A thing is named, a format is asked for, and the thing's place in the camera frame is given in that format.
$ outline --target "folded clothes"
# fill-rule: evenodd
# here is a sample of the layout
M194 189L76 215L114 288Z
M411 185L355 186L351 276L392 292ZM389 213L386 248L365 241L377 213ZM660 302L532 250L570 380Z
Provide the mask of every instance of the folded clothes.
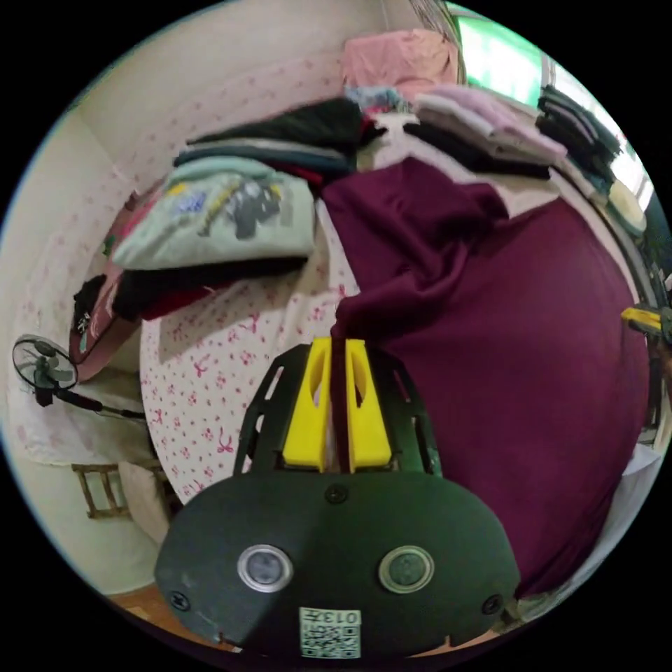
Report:
M482 149L493 158L509 161L525 161L527 163L536 163L542 166L548 166L553 163L553 159L547 153L539 156L534 152L528 153L521 148L512 148L508 143L501 143L491 136L484 136L467 126L456 116L435 112L432 109L420 107L416 112L416 117L422 123L431 124L444 131L448 131L464 140L465 142Z
M177 156L173 161L173 165L175 168L179 168L190 161L225 156L255 159L259 162L280 161L282 163L291 163L295 166L317 172L327 181L350 175L356 170L354 161L351 160L335 159L308 152L259 149L245 145L187 150Z
M570 158L584 174L602 178L608 187L613 184L614 175L609 162L586 143L574 128L546 117L539 117L537 126L544 135L567 147Z
M405 124L404 133L436 147L448 156L459 161L466 169L474 173L492 173L495 175L520 175L541 180L550 178L548 166L524 161L501 160L490 156L487 152L465 142L455 134L446 130L420 122Z
M609 154L614 156L620 154L621 145L618 138L614 137L614 134L591 111L581 107L576 101L572 100L562 91L558 91L551 84L547 84L542 89L538 104L539 109L543 109L543 105L547 102L564 106L566 109L572 111L582 123L591 128L593 134L596 136L597 144L601 144Z
M210 176L165 190L120 243L114 263L151 271L309 256L315 222L306 181L259 162L233 157L228 163L220 160ZM212 169L213 162L207 167ZM189 170L178 172L184 176ZM193 174L204 172L193 168Z
M384 132L382 129L376 130L378 134ZM263 121L210 133L189 140L187 144L233 138L259 138L330 148L353 156L360 147L373 139L372 133L374 131L370 127L362 126L359 105L347 98L338 97L289 110Z
M124 271L112 310L119 317L133 321L158 301L175 292L216 287L238 280L284 275L299 270L305 263L305 257L285 257L158 271Z
M587 122L583 115L578 115L574 110L569 109L565 105L554 103L550 101L539 101L539 109L550 118L564 120L571 124L581 135L586 139L586 142L594 144L597 140L597 133Z
M567 155L565 147L544 137L534 126L522 122L512 110L487 91L457 84L441 84L428 94L453 100L461 107L481 116L492 124L496 131L527 140L533 146L543 148L557 158Z
M345 154L337 152L335 149L325 149L324 147L313 147L304 145L300 142L287 142L285 140L268 140L265 138L232 138L226 140L215 140L213 142L194 143L190 147L193 149L217 149L218 147L256 147L257 149L271 149L286 152L303 152L314 154L315 156L324 156L330 159L345 160Z

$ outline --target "pink cloth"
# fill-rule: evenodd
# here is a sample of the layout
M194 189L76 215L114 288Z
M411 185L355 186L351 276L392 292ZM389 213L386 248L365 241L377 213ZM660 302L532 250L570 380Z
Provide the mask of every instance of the pink cloth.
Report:
M348 40L342 57L346 86L390 86L410 101L437 84L456 82L457 66L457 47L422 29Z
M496 100L487 91L472 89L453 83L442 83L435 86L429 93L434 96L442 96L454 100L459 105L462 105L463 108L483 117L497 131L525 138L525 140L553 152L559 158L567 156L566 147L539 133L536 127L523 123L512 110L504 105L504 103Z

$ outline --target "pile of clothes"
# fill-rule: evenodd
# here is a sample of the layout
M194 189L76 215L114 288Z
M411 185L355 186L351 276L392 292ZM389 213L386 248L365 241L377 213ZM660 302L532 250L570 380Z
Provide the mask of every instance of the pile of clothes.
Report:
M564 145L584 176L608 194L615 181L611 164L621 153L619 141L592 112L551 85L542 89L538 108L537 128Z
M549 166L567 154L560 143L478 89L439 85L416 96L414 111L419 123L406 124L404 131L475 173L548 179Z
M104 273L74 298L80 378L100 371L143 319L300 269L314 249L315 196L354 173L359 149L383 132L337 97L189 140L174 170L115 219Z

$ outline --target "yellow object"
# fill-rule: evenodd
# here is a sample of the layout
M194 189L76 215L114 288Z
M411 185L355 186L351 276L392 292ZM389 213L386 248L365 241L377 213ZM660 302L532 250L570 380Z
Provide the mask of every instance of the yellow object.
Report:
M621 313L621 317L626 322L637 322L658 331L662 329L660 314L648 310L642 310L641 308L627 308Z
M316 338L308 355L282 451L288 466L313 468L320 473L325 469L330 380L331 339ZM320 395L316 403L318 389Z
M646 216L642 212L639 201L630 189L623 182L616 180L610 189L609 200L633 228L633 233L635 235L642 235L646 230Z
M170 189L168 189L168 191L164 195L165 196L177 196L178 194L181 194L186 188L187 188L187 185L186 185L185 182L179 182L174 187L171 187Z
M392 459L392 448L364 341L345 342L345 377L350 471L355 473L358 469L387 466Z

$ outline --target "bed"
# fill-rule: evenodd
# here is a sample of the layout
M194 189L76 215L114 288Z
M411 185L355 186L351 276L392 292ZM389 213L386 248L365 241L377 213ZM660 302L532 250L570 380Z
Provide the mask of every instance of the bed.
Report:
M337 95L341 86L340 55L315 55L217 84L157 122L138 140L133 154L124 157L109 174L97 178L78 204L77 212L49 241L22 304L16 333L41 333L66 342L69 324L61 317L61 306L88 275L86 267L77 266L77 255L82 250L90 255L100 244L109 219L122 206L130 188L143 191L168 171L176 149L186 137L196 130L206 132ZM379 121L389 128L389 133L360 154L360 169L384 167L413 155L457 182L484 180L404 134L402 126L410 119L404 115L381 115ZM569 183L559 176L545 185L524 178L485 181L494 185L512 215L558 195L571 203L618 264L636 299L634 281L613 237ZM339 301L358 292L322 203L317 203L316 212L317 250L301 272L281 281L237 283L142 326L138 362L142 400L159 457L183 502L209 484L230 476L246 405L268 363L294 344L329 335ZM70 250L66 262L58 268L50 262L55 250ZM37 291L46 279L52 281L52 294ZM53 463L110 461L112 448L101 450L97 442L87 440L93 429L81 418L66 416L63 405L47 409L48 414L34 414L34 401L25 392L10 385L9 396L12 439L29 459ZM622 536L627 521L634 518L651 486L651 474L659 467L659 457L669 443L668 407L666 413L666 424L653 450L639 451L640 459L635 460L629 473L646 476L635 488L638 498L626 498L621 503L617 529L600 546L602 551L596 549L591 556L593 561L606 545ZM114 421L104 422L104 428L96 429L93 435L109 431L109 423ZM109 444L116 445L116 441L118 437L112 433ZM585 579L589 572L590 567L581 576ZM575 577L578 582L581 576ZM558 595L555 593L552 599L557 600ZM543 611L538 604L535 609L535 615L540 609Z

